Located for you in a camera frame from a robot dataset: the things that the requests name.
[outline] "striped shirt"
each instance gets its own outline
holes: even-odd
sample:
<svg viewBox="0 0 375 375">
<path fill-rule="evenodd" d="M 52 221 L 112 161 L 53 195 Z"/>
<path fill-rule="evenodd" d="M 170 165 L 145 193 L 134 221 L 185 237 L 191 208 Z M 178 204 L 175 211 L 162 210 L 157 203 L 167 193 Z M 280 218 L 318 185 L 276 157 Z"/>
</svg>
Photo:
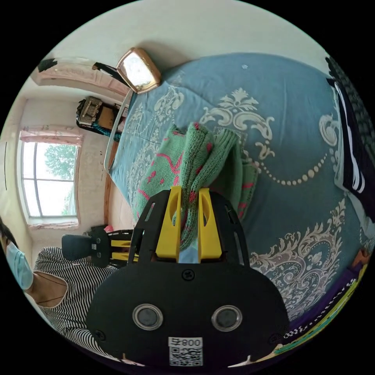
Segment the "striped shirt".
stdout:
<svg viewBox="0 0 375 375">
<path fill-rule="evenodd" d="M 53 328 L 84 349 L 120 361 L 106 354 L 86 327 L 87 312 L 96 289 L 115 271 L 116 268 L 111 266 L 95 267 L 86 259 L 69 261 L 58 247 L 42 249 L 34 267 L 34 272 L 61 278 L 67 284 L 64 297 L 55 307 L 39 306 Z M 136 364 L 127 360 L 123 362 Z"/>
</svg>

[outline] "bed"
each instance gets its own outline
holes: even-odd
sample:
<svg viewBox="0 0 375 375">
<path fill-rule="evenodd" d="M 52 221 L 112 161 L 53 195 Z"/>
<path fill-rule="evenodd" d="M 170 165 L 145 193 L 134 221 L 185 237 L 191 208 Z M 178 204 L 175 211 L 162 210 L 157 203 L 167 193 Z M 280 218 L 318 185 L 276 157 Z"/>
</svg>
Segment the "bed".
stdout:
<svg viewBox="0 0 375 375">
<path fill-rule="evenodd" d="M 321 71 L 266 54 L 205 57 L 129 99 L 108 172 L 130 206 L 170 125 L 198 121 L 238 134 L 243 157 L 259 169 L 243 221 L 250 263 L 278 287 L 290 320 L 324 295 L 362 246 L 373 246 L 334 184 L 339 118 Z M 194 248 L 180 257 L 197 262 Z"/>
</svg>

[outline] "screw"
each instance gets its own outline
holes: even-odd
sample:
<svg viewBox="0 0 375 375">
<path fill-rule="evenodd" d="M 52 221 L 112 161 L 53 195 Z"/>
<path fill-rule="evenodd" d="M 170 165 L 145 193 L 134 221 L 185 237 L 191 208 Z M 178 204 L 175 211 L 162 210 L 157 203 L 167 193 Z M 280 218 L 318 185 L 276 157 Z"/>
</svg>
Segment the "screw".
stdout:
<svg viewBox="0 0 375 375">
<path fill-rule="evenodd" d="M 100 341 L 105 341 L 105 334 L 102 331 L 96 330 L 95 331 L 95 336 L 100 340 Z"/>
<path fill-rule="evenodd" d="M 182 273 L 182 278 L 185 280 L 185 281 L 191 281 L 193 280 L 195 277 L 195 273 L 193 270 L 185 270 L 183 271 Z"/>
</svg>

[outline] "bed rail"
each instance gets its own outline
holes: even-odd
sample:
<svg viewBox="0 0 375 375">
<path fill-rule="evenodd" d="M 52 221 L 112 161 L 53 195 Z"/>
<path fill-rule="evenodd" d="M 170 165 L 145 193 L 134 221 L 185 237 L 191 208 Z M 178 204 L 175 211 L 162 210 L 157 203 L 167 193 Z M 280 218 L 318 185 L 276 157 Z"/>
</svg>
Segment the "bed rail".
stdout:
<svg viewBox="0 0 375 375">
<path fill-rule="evenodd" d="M 132 94 L 133 94 L 133 90 L 130 89 L 128 93 L 126 94 L 124 101 L 121 104 L 116 120 L 113 123 L 111 135 L 109 136 L 107 151 L 105 152 L 105 157 L 104 157 L 104 169 L 108 174 L 109 174 L 109 169 L 111 167 L 109 164 L 110 164 L 110 156 L 111 156 L 111 151 L 112 151 L 113 142 L 114 142 L 114 136 L 116 134 L 117 127 L 118 127 L 118 124 L 120 123 L 121 116 L 124 112 L 124 109 L 127 105 L 129 106 L 130 104 L 130 100 L 132 99 Z"/>
</svg>

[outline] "blue face mask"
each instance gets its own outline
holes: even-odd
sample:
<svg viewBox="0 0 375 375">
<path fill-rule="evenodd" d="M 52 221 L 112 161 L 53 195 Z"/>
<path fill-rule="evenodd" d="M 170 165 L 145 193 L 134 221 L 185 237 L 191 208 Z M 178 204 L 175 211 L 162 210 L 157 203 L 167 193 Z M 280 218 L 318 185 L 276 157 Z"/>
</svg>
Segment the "blue face mask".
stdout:
<svg viewBox="0 0 375 375">
<path fill-rule="evenodd" d="M 18 285 L 23 290 L 29 289 L 34 280 L 34 274 L 32 273 L 24 253 L 20 251 L 13 242 L 10 242 L 7 246 L 7 261 Z"/>
</svg>

